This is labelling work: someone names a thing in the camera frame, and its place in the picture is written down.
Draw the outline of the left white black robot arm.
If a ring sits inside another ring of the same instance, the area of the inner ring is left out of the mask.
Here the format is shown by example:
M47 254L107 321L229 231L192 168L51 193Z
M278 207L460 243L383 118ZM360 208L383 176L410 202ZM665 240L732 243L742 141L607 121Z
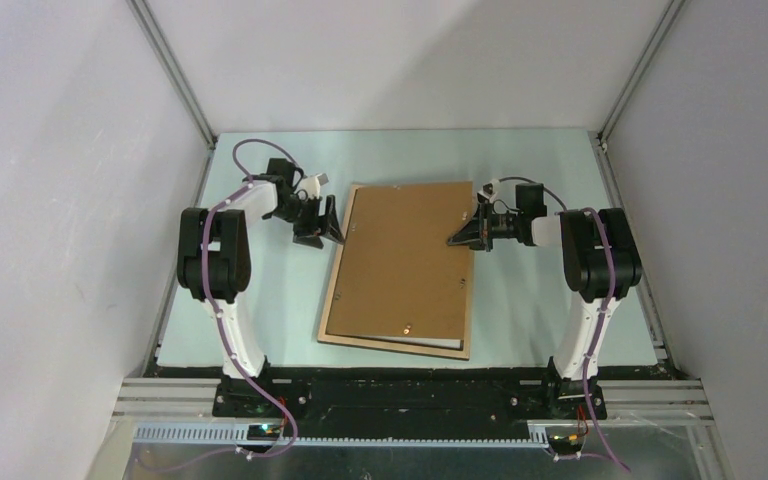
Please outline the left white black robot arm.
M223 372L242 384L237 402L252 416L264 416L276 403L275 388L259 376L266 355L244 305L252 276L249 229L257 222L282 220L292 227L297 245L321 249L326 240L345 242L336 199L322 193L324 173L307 175L289 159L272 158L263 174L207 208L181 213L176 275L179 285L200 302L216 323L223 351Z

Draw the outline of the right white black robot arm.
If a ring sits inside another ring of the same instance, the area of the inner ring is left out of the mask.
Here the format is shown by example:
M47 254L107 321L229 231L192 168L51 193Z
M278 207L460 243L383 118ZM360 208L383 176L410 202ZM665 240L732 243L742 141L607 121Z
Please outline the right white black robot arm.
M566 418L595 394L607 327L616 308L640 283L644 269L624 209L562 206L551 214L545 199L556 199L557 194L525 177L513 181L514 207L497 211L501 182L484 184L476 194L473 215L447 243L486 252L495 241L508 239L528 247L560 247L564 279L572 293L570 318L548 362L541 402L551 416Z

